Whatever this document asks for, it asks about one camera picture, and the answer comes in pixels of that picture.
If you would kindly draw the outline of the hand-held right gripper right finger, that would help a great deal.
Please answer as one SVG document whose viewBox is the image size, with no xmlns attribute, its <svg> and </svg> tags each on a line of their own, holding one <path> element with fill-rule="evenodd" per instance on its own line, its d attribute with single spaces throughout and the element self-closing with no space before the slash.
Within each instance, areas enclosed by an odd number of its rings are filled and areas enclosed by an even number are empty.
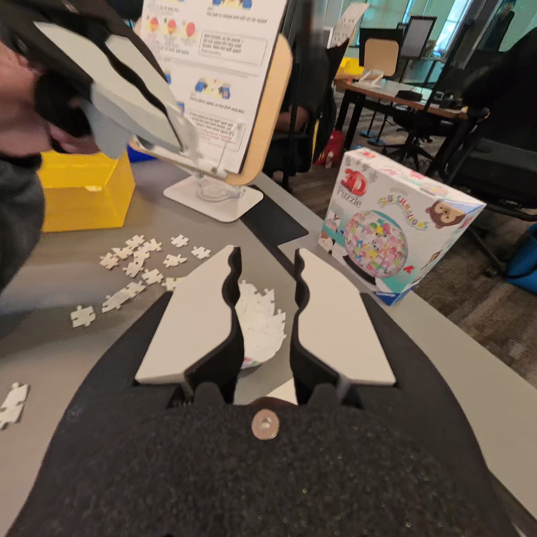
<svg viewBox="0 0 537 537">
<path fill-rule="evenodd" d="M 359 290 L 306 248 L 294 257 L 295 304 L 290 342 L 294 381 L 313 392 L 353 386 L 394 387 L 396 376 Z"/>
</svg>

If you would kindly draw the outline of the partly built white puzzle ball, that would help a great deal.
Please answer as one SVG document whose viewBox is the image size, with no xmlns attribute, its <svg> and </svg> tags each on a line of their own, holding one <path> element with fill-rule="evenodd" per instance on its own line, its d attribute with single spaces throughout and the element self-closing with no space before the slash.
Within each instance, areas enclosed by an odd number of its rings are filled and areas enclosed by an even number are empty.
<svg viewBox="0 0 537 537">
<path fill-rule="evenodd" d="M 273 289 L 258 289 L 245 280 L 238 284 L 236 313 L 244 340 L 242 370 L 258 367 L 272 359 L 285 338 L 286 313 L 275 307 Z"/>
</svg>

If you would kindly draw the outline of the white printed display board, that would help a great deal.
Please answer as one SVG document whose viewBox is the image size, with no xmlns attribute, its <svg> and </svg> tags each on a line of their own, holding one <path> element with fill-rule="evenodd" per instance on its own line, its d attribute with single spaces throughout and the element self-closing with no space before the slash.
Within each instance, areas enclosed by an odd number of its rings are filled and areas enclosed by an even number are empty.
<svg viewBox="0 0 537 537">
<path fill-rule="evenodd" d="M 245 186 L 260 173 L 291 72 L 280 33 L 288 1 L 144 1 L 139 36 L 164 71 L 173 102 L 196 127 L 202 154 L 142 152 Z"/>
</svg>

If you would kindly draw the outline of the colourful puzzle ball box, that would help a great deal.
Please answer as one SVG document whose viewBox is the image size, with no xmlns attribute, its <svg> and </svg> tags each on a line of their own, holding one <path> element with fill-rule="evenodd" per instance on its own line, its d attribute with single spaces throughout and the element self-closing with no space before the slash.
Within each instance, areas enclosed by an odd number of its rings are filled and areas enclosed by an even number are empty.
<svg viewBox="0 0 537 537">
<path fill-rule="evenodd" d="M 486 204 L 364 147 L 341 161 L 318 244 L 391 306 Z"/>
</svg>

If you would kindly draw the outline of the printed instruction sheet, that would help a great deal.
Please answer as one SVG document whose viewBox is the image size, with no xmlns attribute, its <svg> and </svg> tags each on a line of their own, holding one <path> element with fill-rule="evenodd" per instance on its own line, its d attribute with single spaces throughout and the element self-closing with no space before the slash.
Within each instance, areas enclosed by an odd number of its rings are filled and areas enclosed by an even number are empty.
<svg viewBox="0 0 537 537">
<path fill-rule="evenodd" d="M 267 394 L 264 399 L 273 406 L 298 406 L 295 383 L 290 379 Z"/>
</svg>

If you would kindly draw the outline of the pile of loose puzzle pieces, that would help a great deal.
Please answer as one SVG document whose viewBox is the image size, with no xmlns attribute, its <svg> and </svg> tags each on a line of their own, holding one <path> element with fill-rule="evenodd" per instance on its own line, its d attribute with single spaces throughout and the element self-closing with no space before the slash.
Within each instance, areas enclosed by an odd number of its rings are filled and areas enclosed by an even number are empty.
<svg viewBox="0 0 537 537">
<path fill-rule="evenodd" d="M 172 237 L 170 244 L 182 249 L 189 245 L 189 238 L 184 235 Z M 174 291 L 179 283 L 184 280 L 184 277 L 165 277 L 158 268 L 148 269 L 145 267 L 145 262 L 153 253 L 162 251 L 162 243 L 157 242 L 155 238 L 145 241 L 143 235 L 135 235 L 125 242 L 123 248 L 111 248 L 105 256 L 100 257 L 99 264 L 107 270 L 111 270 L 119 266 L 119 261 L 129 261 L 122 268 L 125 276 L 131 281 L 117 292 L 105 297 L 101 305 L 100 312 L 108 313 L 114 310 L 119 310 L 121 307 L 139 296 L 147 287 L 159 284 L 167 292 Z M 190 256 L 200 261 L 210 257 L 211 250 L 203 246 L 193 247 Z M 167 254 L 163 261 L 165 268 L 178 267 L 188 261 L 188 257 L 181 253 L 177 255 Z M 73 328 L 89 327 L 97 317 L 97 313 L 93 306 L 78 305 L 77 308 L 70 313 L 71 326 Z"/>
</svg>

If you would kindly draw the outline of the person's left hand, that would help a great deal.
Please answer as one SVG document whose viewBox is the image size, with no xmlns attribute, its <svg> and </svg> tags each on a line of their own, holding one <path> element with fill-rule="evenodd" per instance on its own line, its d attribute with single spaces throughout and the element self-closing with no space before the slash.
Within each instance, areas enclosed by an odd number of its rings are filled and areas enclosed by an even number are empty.
<svg viewBox="0 0 537 537">
<path fill-rule="evenodd" d="M 37 114 L 34 91 L 44 73 L 1 43 L 1 154 L 19 158 L 50 152 L 52 141 L 68 154 L 99 153 L 91 136 L 75 138 Z"/>
</svg>

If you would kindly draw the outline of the yellow box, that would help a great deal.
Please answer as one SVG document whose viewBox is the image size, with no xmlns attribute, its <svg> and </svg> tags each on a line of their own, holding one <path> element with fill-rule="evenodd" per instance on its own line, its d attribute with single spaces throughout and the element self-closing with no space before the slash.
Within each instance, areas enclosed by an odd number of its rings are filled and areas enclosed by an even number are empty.
<svg viewBox="0 0 537 537">
<path fill-rule="evenodd" d="M 43 233 L 116 229 L 135 191 L 128 154 L 42 154 L 38 175 L 44 190 Z"/>
</svg>

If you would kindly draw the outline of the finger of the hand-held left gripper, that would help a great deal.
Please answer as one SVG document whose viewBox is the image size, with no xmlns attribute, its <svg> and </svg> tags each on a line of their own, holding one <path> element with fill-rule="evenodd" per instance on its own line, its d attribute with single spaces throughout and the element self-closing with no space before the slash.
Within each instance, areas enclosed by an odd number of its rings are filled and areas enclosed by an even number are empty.
<svg viewBox="0 0 537 537">
<path fill-rule="evenodd" d="M 56 70 L 76 88 L 82 99 L 97 146 L 105 155 L 116 158 L 131 138 L 145 150 L 170 159 L 180 167 L 207 173 L 207 159 L 182 157 L 138 136 L 139 126 L 132 118 L 139 91 L 122 76 L 125 68 L 105 46 L 107 29 L 90 30 L 81 35 L 54 22 L 34 22 L 34 53 L 39 62 Z"/>
<path fill-rule="evenodd" d="M 138 136 L 182 157 L 202 157 L 198 131 L 178 107 L 152 51 L 135 33 L 110 34 L 105 46 L 125 68 L 122 76 L 141 94 L 135 98 L 132 118 Z"/>
</svg>

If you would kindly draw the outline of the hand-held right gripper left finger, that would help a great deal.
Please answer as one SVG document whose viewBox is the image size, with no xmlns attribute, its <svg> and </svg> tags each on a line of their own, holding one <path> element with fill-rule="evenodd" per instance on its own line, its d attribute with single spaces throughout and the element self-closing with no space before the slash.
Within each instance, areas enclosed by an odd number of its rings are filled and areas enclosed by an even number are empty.
<svg viewBox="0 0 537 537">
<path fill-rule="evenodd" d="M 244 338 L 236 313 L 241 249 L 227 245 L 172 292 L 136 373 L 140 385 L 236 388 Z"/>
</svg>

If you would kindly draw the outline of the red bag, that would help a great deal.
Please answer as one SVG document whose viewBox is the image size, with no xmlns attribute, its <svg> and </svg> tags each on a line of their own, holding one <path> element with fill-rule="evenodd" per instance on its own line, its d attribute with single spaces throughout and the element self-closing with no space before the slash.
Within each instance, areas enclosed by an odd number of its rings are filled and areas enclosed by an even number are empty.
<svg viewBox="0 0 537 537">
<path fill-rule="evenodd" d="M 314 160 L 314 165 L 322 166 L 326 169 L 334 169 L 340 165 L 344 155 L 345 135 L 342 131 L 332 130 L 326 147 Z"/>
</svg>

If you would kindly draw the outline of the person's left forearm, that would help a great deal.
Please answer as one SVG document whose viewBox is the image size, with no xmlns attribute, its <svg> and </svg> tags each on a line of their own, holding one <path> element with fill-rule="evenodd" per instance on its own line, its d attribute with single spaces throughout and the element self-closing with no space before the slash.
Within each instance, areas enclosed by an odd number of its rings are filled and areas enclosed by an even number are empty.
<svg viewBox="0 0 537 537">
<path fill-rule="evenodd" d="M 44 191 L 40 154 L 1 155 L 1 292 L 23 267 L 41 237 Z"/>
</svg>

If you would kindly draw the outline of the yellow bin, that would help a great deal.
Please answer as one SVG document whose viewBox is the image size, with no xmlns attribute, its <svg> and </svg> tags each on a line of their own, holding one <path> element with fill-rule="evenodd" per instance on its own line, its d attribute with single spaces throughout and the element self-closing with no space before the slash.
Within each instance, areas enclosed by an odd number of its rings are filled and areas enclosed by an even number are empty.
<svg viewBox="0 0 537 537">
<path fill-rule="evenodd" d="M 335 80 L 360 78 L 363 72 L 364 67 L 360 64 L 359 58 L 345 56 L 339 65 Z"/>
</svg>

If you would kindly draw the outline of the white puzzle piece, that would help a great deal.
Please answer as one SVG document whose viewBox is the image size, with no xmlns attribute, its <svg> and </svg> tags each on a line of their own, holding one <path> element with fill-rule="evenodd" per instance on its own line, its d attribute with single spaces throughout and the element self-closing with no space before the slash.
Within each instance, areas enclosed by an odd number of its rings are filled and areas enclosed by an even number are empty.
<svg viewBox="0 0 537 537">
<path fill-rule="evenodd" d="M 1 430 L 20 421 L 24 405 L 30 392 L 30 385 L 15 382 L 1 403 Z"/>
</svg>

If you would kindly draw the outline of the black mat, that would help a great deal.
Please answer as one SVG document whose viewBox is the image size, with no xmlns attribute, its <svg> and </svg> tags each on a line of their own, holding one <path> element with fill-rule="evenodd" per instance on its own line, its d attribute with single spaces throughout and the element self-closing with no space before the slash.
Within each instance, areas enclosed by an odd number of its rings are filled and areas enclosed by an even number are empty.
<svg viewBox="0 0 537 537">
<path fill-rule="evenodd" d="M 304 226 L 266 195 L 239 219 L 270 252 L 308 235 Z"/>
</svg>

